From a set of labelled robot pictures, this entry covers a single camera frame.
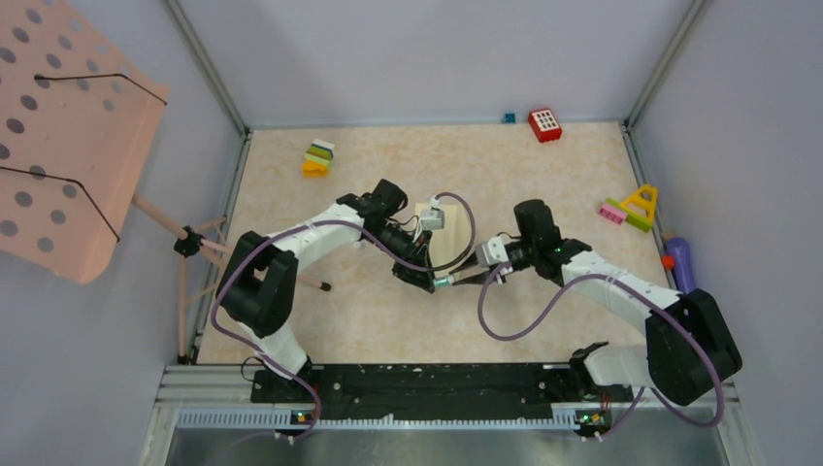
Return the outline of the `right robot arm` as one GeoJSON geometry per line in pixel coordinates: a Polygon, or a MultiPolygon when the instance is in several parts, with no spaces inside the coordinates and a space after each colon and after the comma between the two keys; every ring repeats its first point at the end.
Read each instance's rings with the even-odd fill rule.
{"type": "Polygon", "coordinates": [[[620,384],[652,388],[667,401],[688,406],[742,368],[739,349],[710,293],[646,282],[610,264],[589,245],[563,237],[542,200],[523,201],[513,213],[518,236],[478,245],[456,268],[480,270],[463,284],[490,286],[533,269],[562,291],[602,305],[644,338],[639,346],[600,342],[577,350],[569,374],[576,397],[594,400],[608,385],[620,384]]]}

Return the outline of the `yellow envelope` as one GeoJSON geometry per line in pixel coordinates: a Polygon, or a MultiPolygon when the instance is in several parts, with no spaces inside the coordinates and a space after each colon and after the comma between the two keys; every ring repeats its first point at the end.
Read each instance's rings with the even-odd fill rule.
{"type": "Polygon", "coordinates": [[[464,253],[471,239],[471,224],[459,204],[442,203],[444,227],[435,230],[429,243],[429,258],[433,267],[450,263],[464,253]]]}

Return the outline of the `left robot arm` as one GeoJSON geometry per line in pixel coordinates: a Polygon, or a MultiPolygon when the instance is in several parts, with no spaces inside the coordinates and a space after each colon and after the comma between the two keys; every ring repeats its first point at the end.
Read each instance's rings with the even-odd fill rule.
{"type": "Polygon", "coordinates": [[[391,222],[408,203],[395,183],[381,180],[370,192],[347,194],[321,214],[294,227],[237,241],[218,285],[216,304],[241,325],[238,341],[253,348],[276,375],[275,390],[288,401],[305,398],[309,357],[288,323],[298,277],[330,252],[367,241],[394,258],[392,274],[426,292],[435,290],[427,253],[429,237],[391,222]]]}

